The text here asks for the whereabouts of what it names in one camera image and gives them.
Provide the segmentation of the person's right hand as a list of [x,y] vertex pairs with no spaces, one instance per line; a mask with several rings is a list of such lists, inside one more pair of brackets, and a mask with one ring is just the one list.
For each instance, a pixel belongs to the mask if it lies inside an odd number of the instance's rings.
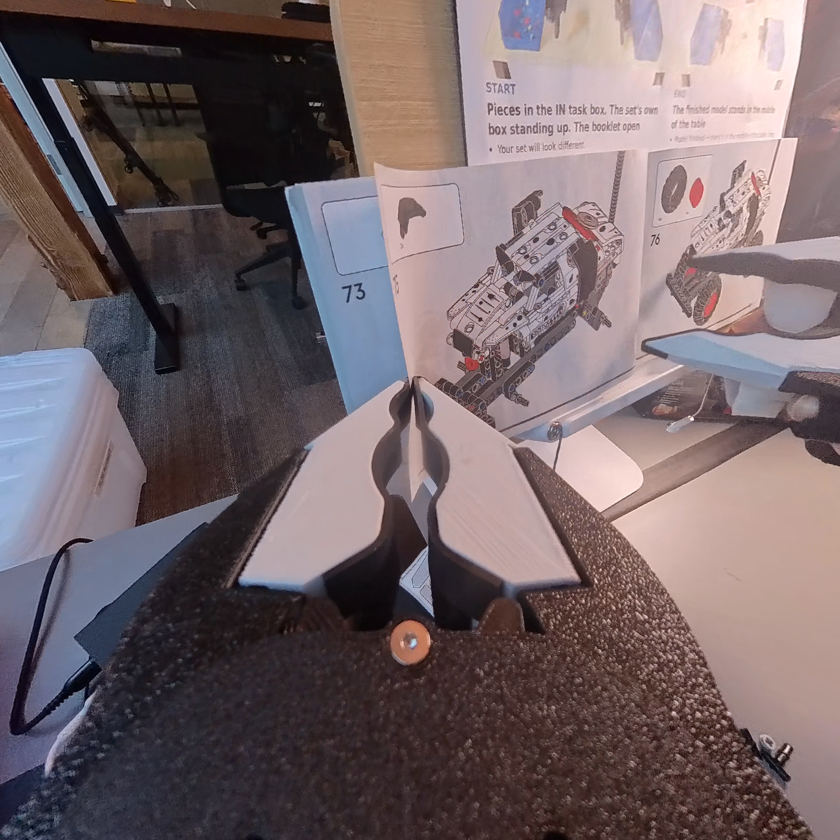
[[722,335],[768,334],[796,341],[827,340],[839,335],[838,300],[830,306],[812,307],[785,303],[771,307],[765,301],[760,308],[715,331]]

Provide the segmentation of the cluster of small lego pieces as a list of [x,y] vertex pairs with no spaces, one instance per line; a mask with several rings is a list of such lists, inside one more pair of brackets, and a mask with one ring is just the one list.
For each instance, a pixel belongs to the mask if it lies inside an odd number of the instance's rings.
[[761,733],[757,738],[754,738],[747,728],[741,728],[740,733],[751,749],[753,756],[778,784],[786,788],[791,781],[787,764],[794,753],[792,745],[788,742],[777,743],[767,733]]

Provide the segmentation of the white plastic storage bin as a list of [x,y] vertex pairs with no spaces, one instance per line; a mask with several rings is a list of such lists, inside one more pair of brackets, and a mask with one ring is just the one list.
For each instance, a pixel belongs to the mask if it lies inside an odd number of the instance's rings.
[[85,349],[1,359],[1,569],[131,529],[147,472]]

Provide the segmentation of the black power adapter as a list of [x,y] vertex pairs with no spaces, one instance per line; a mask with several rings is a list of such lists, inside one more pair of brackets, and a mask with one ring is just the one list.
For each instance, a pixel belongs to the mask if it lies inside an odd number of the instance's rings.
[[189,532],[167,554],[162,556],[114,601],[105,605],[76,635],[78,645],[87,653],[91,663],[104,670],[114,654],[126,627],[148,594],[187,547],[206,530],[203,522]]

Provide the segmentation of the black office chair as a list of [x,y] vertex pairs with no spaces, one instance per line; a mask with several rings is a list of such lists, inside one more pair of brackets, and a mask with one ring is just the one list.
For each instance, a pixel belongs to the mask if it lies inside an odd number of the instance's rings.
[[315,92],[282,81],[265,87],[207,82],[193,89],[224,210],[254,219],[251,230],[262,240],[276,232],[286,235],[283,243],[267,244],[260,257],[235,271],[236,289],[247,289],[248,273],[289,258],[290,303],[305,308],[298,290],[301,248],[287,188],[327,181],[337,169],[330,134],[319,126],[312,105]]

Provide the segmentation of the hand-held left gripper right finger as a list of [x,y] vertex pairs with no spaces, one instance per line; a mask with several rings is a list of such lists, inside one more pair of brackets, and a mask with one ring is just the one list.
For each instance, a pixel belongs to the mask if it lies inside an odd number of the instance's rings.
[[582,586],[582,569],[518,458],[528,450],[422,378],[415,428],[415,466],[435,487],[427,509],[435,620],[478,621],[496,599]]

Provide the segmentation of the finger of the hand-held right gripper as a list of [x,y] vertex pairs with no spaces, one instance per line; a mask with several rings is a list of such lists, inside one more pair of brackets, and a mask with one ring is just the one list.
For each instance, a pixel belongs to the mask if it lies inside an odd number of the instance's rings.
[[691,268],[839,292],[839,237],[734,248],[690,258]]
[[772,392],[838,392],[839,338],[794,338],[767,332],[703,329],[642,343],[645,352]]

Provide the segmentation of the beige woven pillar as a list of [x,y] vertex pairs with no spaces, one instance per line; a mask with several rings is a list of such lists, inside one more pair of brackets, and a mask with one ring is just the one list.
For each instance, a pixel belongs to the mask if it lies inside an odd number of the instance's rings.
[[359,173],[466,165],[455,3],[329,5]]

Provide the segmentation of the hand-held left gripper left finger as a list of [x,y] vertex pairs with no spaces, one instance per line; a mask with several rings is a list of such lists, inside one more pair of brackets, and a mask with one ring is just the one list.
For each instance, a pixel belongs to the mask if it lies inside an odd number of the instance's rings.
[[346,617],[390,612],[401,572],[387,486],[403,462],[411,402],[411,386],[396,381],[305,448],[239,586],[329,598]]

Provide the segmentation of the lego instruction booklet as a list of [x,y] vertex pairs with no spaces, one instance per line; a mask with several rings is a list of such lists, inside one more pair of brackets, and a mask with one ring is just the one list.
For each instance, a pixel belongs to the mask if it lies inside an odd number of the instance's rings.
[[717,329],[760,280],[696,256],[772,244],[797,141],[577,154],[286,189],[347,413],[421,377],[554,441],[679,374],[641,343]]

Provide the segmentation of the black frame wooden desk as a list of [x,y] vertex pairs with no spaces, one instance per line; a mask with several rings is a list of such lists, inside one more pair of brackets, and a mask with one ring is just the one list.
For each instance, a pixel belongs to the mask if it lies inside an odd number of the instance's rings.
[[71,17],[92,2],[2,2],[2,45],[32,98],[61,160],[104,236],[123,278],[155,335],[154,371],[181,366],[180,322],[172,303],[161,304],[106,199],[71,137],[46,86],[46,79],[141,81],[142,83],[225,83],[262,88],[291,82],[314,91],[316,101],[335,104],[345,116],[338,59],[329,23],[258,18],[266,35],[220,28],[159,24],[163,11],[124,8],[119,17]]

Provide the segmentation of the printed instruction sheet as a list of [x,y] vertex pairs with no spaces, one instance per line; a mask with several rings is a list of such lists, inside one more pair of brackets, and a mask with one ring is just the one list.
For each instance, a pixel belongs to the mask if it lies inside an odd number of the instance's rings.
[[467,162],[775,140],[803,1],[457,1]]

